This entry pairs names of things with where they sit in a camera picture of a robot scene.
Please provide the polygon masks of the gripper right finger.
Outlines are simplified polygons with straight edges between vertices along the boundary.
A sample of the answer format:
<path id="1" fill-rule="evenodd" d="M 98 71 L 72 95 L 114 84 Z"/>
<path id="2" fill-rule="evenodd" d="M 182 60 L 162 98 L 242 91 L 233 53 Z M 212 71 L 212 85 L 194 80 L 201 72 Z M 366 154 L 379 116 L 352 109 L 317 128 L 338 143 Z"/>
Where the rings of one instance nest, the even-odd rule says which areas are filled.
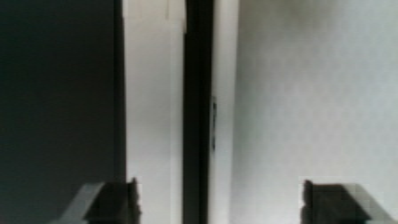
<path id="1" fill-rule="evenodd" d="M 304 181 L 301 224 L 398 224 L 359 186 Z"/>

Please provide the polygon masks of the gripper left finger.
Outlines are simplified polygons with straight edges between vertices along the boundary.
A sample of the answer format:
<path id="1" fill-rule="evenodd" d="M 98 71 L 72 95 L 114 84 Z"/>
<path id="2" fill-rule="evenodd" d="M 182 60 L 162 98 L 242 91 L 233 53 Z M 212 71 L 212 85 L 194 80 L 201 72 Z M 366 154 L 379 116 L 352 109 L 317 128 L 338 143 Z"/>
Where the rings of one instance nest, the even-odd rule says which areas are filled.
<path id="1" fill-rule="evenodd" d="M 48 224 L 141 224 L 139 183 L 82 186 L 61 217 Z"/>

